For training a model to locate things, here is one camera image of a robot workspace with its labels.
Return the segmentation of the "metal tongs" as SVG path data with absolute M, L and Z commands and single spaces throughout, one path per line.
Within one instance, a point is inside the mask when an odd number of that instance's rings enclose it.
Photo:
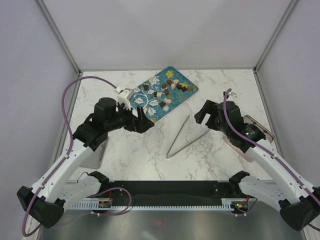
M 165 157 L 167 160 L 198 143 L 210 132 L 209 129 L 197 126 L 197 124 L 193 122 L 192 118 L 192 115 L 189 114 L 182 122 L 182 125 L 166 152 Z

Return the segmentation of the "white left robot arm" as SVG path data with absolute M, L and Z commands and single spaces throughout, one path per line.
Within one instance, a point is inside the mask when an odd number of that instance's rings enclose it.
M 108 139 L 109 132 L 123 128 L 142 134 L 154 125 L 141 106 L 134 115 L 131 108 L 126 109 L 113 98 L 99 99 L 93 113 L 72 134 L 72 144 L 66 153 L 31 187 L 22 186 L 18 190 L 22 208 L 40 226 L 49 229 L 61 219 L 67 207 L 89 196 L 105 197 L 110 190 L 109 178 L 99 171 L 89 173 L 70 189 L 65 189 L 65 185 L 75 170 Z

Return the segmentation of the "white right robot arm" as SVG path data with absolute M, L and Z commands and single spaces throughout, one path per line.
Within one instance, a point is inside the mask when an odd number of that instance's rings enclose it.
M 201 124 L 206 115 L 206 126 L 222 132 L 232 147 L 244 158 L 258 163 L 275 182 L 274 186 L 254 178 L 244 171 L 235 174 L 228 185 L 233 197 L 243 194 L 254 197 L 280 213 L 282 219 L 292 229 L 301 231 L 312 225 L 320 215 L 320 189 L 295 171 L 271 146 L 265 131 L 255 124 L 245 122 L 240 108 L 233 101 L 215 103 L 207 100 L 194 118 Z

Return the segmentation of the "brown white block chocolate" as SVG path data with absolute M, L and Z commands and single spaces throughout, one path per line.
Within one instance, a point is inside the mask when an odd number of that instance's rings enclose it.
M 153 94 L 153 96 L 154 96 L 155 98 L 160 98 L 160 97 L 162 96 L 162 93 L 161 93 L 161 92 L 155 92 L 155 93 Z

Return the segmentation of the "pink chocolate box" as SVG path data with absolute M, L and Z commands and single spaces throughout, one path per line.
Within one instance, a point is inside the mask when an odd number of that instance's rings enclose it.
M 223 137 L 223 140 L 235 151 L 237 152 L 242 158 L 244 158 L 247 162 L 252 163 L 254 162 L 254 160 L 249 157 L 248 155 L 246 155 L 245 153 L 243 153 L 238 147 L 235 147 L 232 145 L 232 143 L 230 142 L 230 140 L 227 138 L 227 136 Z

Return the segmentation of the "teal floral tray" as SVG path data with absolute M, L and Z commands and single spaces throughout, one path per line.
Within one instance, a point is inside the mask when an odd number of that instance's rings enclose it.
M 171 88 L 171 85 L 167 83 L 167 80 L 179 80 L 178 84 L 186 88 L 183 92 L 181 89 Z M 163 84 L 167 84 L 169 94 L 166 95 L 162 88 Z M 188 86 L 193 86 L 193 90 L 188 90 Z M 138 106 L 143 107 L 143 111 L 148 119 L 153 123 L 156 123 L 164 116 L 172 112 L 184 101 L 193 96 L 198 92 L 199 87 L 190 81 L 186 76 L 184 76 L 180 71 L 172 66 L 168 66 L 164 70 L 160 71 L 156 75 L 150 77 L 148 80 L 144 81 L 137 87 L 133 89 L 134 96 L 130 100 L 131 106 L 137 108 Z M 154 97 L 155 92 L 161 92 L 161 97 Z M 172 101 L 171 104 L 166 103 L 166 99 Z M 161 107 L 160 103 L 165 102 L 165 106 Z

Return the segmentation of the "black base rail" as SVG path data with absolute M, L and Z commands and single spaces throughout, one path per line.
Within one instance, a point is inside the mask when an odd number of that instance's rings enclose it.
M 130 193 L 134 206 L 204 206 L 246 198 L 228 182 L 215 180 L 117 180 L 102 184 L 99 192 L 116 187 Z

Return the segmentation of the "aluminium frame post left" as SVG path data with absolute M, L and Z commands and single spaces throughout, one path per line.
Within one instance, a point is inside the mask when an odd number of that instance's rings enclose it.
M 68 45 L 66 44 L 59 28 L 57 27 L 48 7 L 46 6 L 46 3 L 44 0 L 35 0 L 34 1 L 39 8 L 41 14 L 43 15 L 45 21 L 47 22 L 50 30 L 52 31 L 54 37 L 56 38 L 59 46 L 61 47 L 63 53 L 65 54 L 66 58 L 68 59 L 68 62 L 72 66 L 73 70 L 75 71 L 77 76 L 80 76 L 81 69 L 79 68 L 75 58 L 73 57 Z

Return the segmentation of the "aluminium frame post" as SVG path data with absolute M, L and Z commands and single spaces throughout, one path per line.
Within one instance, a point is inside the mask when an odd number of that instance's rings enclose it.
M 253 68 L 253 72 L 255 74 L 258 73 L 259 69 L 261 68 L 262 64 L 265 61 L 265 58 L 267 57 L 269 51 L 271 50 L 272 46 L 274 45 L 274 42 L 278 38 L 279 34 L 281 33 L 282 29 L 284 28 L 286 22 L 288 21 L 289 17 L 291 16 L 292 12 L 296 8 L 297 4 L 299 3 L 299 0 L 290 0 L 289 4 L 287 5 L 284 13 L 282 14 L 279 22 L 277 23 L 274 31 L 271 34 L 271 37 L 269 38 L 265 48 L 263 49 L 255 67 Z
M 73 57 L 68 45 L 66 44 L 59 28 L 57 27 L 48 7 L 46 6 L 46 3 L 44 0 L 35 0 L 34 1 L 39 8 L 41 14 L 43 15 L 45 21 L 47 22 L 50 30 L 52 31 L 54 37 L 56 38 L 59 46 L 61 47 L 63 53 L 65 54 L 66 58 L 68 59 L 68 62 L 72 66 L 73 70 L 75 71 L 77 76 L 80 76 L 81 69 L 79 68 L 75 58 Z

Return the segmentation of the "aluminium frame post right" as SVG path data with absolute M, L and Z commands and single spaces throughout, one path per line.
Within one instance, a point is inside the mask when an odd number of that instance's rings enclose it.
M 278 38 L 279 34 L 281 33 L 282 29 L 284 28 L 286 22 L 288 21 L 289 17 L 291 16 L 292 12 L 296 8 L 297 4 L 299 3 L 299 0 L 290 0 L 289 4 L 287 5 L 284 13 L 282 14 L 279 22 L 277 23 L 274 31 L 271 34 L 271 37 L 269 38 L 265 48 L 263 49 L 255 67 L 253 68 L 253 72 L 255 74 L 258 73 L 259 69 L 261 68 L 262 64 L 265 61 L 265 58 L 267 57 L 269 51 L 271 50 L 272 46 L 274 45 L 274 42 Z

